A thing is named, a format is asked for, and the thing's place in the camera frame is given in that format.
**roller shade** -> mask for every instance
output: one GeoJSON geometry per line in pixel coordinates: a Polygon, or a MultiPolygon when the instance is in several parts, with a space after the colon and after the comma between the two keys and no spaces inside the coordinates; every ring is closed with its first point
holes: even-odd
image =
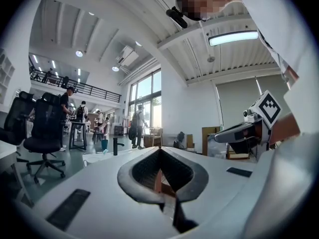
{"type": "Polygon", "coordinates": [[[225,128],[243,122],[244,110],[260,96],[255,79],[220,84],[217,89],[225,128]]]}
{"type": "Polygon", "coordinates": [[[284,100],[284,94],[289,90],[287,84],[281,78],[281,75],[266,76],[258,78],[259,86],[261,91],[270,91],[274,95],[275,99],[279,102],[282,107],[280,118],[290,113],[290,109],[284,100]]]}

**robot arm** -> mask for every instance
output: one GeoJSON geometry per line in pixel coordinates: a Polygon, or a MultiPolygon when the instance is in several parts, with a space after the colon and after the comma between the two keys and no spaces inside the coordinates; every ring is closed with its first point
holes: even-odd
{"type": "Polygon", "coordinates": [[[264,92],[253,105],[244,111],[244,122],[215,135],[216,142],[227,142],[236,153],[259,155],[269,150],[271,129],[282,108],[274,96],[264,92]]]}

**air conditioner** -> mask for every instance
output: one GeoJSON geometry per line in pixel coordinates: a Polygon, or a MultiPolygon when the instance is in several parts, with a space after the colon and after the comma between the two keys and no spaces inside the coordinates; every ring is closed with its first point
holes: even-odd
{"type": "Polygon", "coordinates": [[[125,46],[125,48],[121,51],[121,54],[116,58],[118,63],[122,66],[131,65],[137,58],[138,54],[129,46],[125,46]]]}

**black railing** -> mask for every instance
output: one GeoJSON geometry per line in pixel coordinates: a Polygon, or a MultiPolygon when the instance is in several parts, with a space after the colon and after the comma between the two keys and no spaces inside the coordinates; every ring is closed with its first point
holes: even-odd
{"type": "Polygon", "coordinates": [[[67,89],[68,87],[72,86],[74,87],[76,93],[83,93],[93,97],[102,98],[102,99],[106,99],[106,100],[117,102],[117,103],[120,102],[121,95],[119,94],[116,94],[107,90],[103,90],[97,87],[93,87],[85,83],[79,83],[71,79],[67,81],[65,77],[61,77],[61,76],[51,75],[45,78],[45,73],[39,70],[34,70],[30,74],[30,79],[33,81],[46,83],[46,84],[64,88],[64,89],[67,89]]]}

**floor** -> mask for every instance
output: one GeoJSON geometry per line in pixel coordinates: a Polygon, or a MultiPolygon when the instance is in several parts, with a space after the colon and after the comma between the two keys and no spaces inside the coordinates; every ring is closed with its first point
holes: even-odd
{"type": "MultiPolygon", "coordinates": [[[[66,135],[63,137],[63,144],[67,145],[65,152],[55,152],[53,153],[56,155],[56,158],[48,155],[48,159],[58,159],[64,160],[65,166],[60,166],[60,168],[64,171],[66,177],[62,179],[60,177],[60,173],[51,169],[45,168],[40,176],[39,184],[35,184],[33,180],[33,174],[37,171],[39,166],[32,166],[31,167],[31,174],[28,172],[25,163],[18,163],[18,168],[21,172],[22,179],[24,181],[26,190],[28,191],[30,198],[34,203],[36,203],[45,193],[47,193],[50,189],[54,188],[59,183],[63,182],[67,178],[71,177],[72,175],[76,174],[78,171],[83,169],[83,161],[82,155],[89,154],[89,153],[96,153],[102,151],[101,142],[98,141],[95,144],[92,141],[92,134],[87,134],[87,150],[82,151],[78,149],[69,150],[68,143],[69,143],[69,136],[66,135]]],[[[118,146],[118,151],[121,150],[128,150],[132,148],[131,141],[128,137],[124,137],[118,139],[118,143],[124,143],[124,147],[118,146]]],[[[108,143],[108,150],[109,152],[113,152],[113,138],[112,136],[109,139],[108,143]]],[[[23,146],[18,148],[19,153],[21,154],[20,158],[27,159],[30,162],[42,160],[42,155],[40,153],[30,153],[26,150],[23,146]]]]}

